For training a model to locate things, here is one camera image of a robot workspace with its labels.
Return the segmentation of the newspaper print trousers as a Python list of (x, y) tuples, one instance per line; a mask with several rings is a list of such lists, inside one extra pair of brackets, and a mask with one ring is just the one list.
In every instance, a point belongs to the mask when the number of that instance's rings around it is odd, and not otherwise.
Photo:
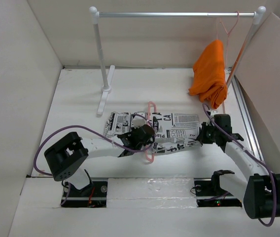
[[(131, 119), (130, 112), (112, 112), (105, 124), (104, 136), (111, 138), (130, 132), (135, 128)], [(196, 114), (151, 113), (150, 124), (155, 132), (155, 143), (149, 153), (169, 154), (201, 146), (196, 140), (201, 127)]]

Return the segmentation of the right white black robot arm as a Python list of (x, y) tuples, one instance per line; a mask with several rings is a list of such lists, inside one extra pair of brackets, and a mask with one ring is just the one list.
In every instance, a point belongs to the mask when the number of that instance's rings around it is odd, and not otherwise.
[(232, 131), (228, 114), (216, 114), (209, 119), (202, 123), (197, 141), (202, 145), (216, 144), (245, 177), (243, 181), (231, 170), (215, 171), (211, 177), (211, 191), (215, 196), (229, 193), (236, 197), (251, 219), (280, 217), (280, 173), (273, 173), (241, 144), (244, 139)]

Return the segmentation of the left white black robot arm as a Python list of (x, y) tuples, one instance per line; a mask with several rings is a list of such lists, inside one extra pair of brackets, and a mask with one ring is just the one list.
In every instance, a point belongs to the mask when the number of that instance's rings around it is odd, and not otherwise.
[(92, 191), (92, 180), (81, 165), (87, 158), (126, 157), (141, 152), (152, 143), (154, 129), (145, 124), (112, 138), (87, 139), (70, 132), (44, 152), (55, 181), (65, 181), (80, 195)]

